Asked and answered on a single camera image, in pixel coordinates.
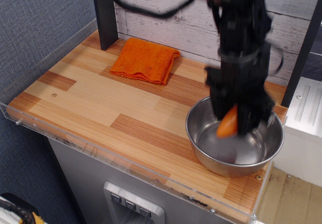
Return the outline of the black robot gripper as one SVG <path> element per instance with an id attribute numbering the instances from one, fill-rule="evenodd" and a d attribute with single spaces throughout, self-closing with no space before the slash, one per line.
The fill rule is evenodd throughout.
<path id="1" fill-rule="evenodd" d="M 237 104 L 237 133 L 246 135 L 261 121 L 268 122 L 275 105 L 264 89 L 270 63 L 269 55 L 259 55 L 243 63 L 221 62 L 220 69 L 205 67 L 206 84 L 218 120 Z"/>

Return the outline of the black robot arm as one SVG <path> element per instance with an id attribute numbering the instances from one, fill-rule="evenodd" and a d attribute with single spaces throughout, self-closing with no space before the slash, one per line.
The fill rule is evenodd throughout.
<path id="1" fill-rule="evenodd" d="M 237 132 L 245 135 L 268 121 L 273 100 L 264 89 L 271 46 L 266 35 L 272 20 L 265 0 L 207 0 L 218 29 L 220 68 L 206 68 L 215 116 L 237 108 Z"/>

